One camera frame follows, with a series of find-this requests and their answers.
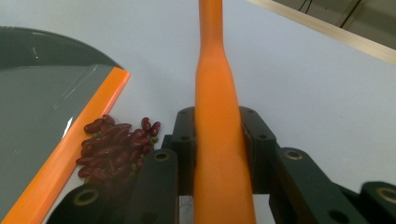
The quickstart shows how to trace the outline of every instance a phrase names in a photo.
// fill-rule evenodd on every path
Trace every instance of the pile of kidney beans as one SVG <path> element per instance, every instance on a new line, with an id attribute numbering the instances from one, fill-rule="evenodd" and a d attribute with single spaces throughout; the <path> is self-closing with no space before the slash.
<path id="1" fill-rule="evenodd" d="M 132 131 L 129 123 L 117 123 L 109 115 L 103 115 L 84 127 L 92 135 L 81 143 L 82 167 L 78 176 L 85 182 L 103 184 L 112 192 L 129 186 L 143 165 L 144 157 L 154 150 L 161 123 L 152 125 L 149 118 L 142 118 L 141 128 Z"/>

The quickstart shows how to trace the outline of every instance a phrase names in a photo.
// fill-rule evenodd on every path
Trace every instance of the gray surface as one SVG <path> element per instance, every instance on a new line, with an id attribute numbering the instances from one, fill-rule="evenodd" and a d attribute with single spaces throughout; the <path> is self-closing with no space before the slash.
<path id="1" fill-rule="evenodd" d="M 117 120 L 160 120 L 163 137 L 194 104 L 198 1 L 3 0 L 0 23 L 72 36 L 130 71 L 111 110 Z M 396 184 L 395 65 L 242 0 L 224 0 L 224 23 L 239 104 L 255 109 L 282 147 L 306 151 L 355 191 L 369 180 Z M 81 183 L 73 173 L 60 199 Z M 273 223 L 267 199 L 255 196 L 258 223 Z M 190 223 L 192 204 L 183 208 L 180 221 Z"/>
<path id="2" fill-rule="evenodd" d="M 0 219 L 111 69 L 92 65 L 0 71 Z"/>

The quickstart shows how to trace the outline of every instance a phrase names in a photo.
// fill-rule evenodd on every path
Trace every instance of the orange plastic edge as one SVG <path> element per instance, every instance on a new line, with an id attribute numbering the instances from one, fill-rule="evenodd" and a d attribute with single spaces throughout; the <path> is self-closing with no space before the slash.
<path id="1" fill-rule="evenodd" d="M 200 0 L 200 25 L 194 223 L 256 223 L 242 121 L 223 47 L 221 0 Z"/>
<path id="2" fill-rule="evenodd" d="M 83 127 L 110 111 L 130 76 L 125 70 L 116 67 L 112 69 L 2 223 L 41 223 L 43 221 L 76 168 L 80 143 L 88 137 Z"/>

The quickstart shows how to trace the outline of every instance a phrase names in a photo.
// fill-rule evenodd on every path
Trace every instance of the white table surface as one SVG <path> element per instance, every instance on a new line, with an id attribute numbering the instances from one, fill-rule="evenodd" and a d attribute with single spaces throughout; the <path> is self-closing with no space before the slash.
<path id="1" fill-rule="evenodd" d="M 335 183 L 396 184 L 396 65 L 247 1 L 224 0 L 224 39 L 239 104 L 256 110 L 282 147 L 307 152 Z M 2 0 L 0 25 L 83 41 L 132 74 L 111 110 L 138 125 L 148 116 L 172 133 L 194 105 L 198 1 Z M 72 174 L 60 199 L 81 184 Z M 258 223 L 273 223 L 255 196 Z M 189 223 L 191 210 L 182 214 Z"/>

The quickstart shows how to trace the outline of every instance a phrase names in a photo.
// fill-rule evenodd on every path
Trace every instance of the white countertop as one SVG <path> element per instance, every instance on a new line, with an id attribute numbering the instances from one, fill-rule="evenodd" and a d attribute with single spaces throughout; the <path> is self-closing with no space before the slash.
<path id="1" fill-rule="evenodd" d="M 70 36 L 131 72 L 110 113 L 116 119 L 160 120 L 163 136 L 177 111 L 194 105 L 198 1 L 1 5 L 0 25 Z M 333 182 L 354 191 L 366 181 L 396 184 L 396 65 L 247 1 L 223 6 L 239 104 L 256 110 L 282 147 L 307 152 Z M 67 186 L 80 183 L 73 174 Z M 267 197 L 255 204 L 258 223 L 272 223 Z"/>

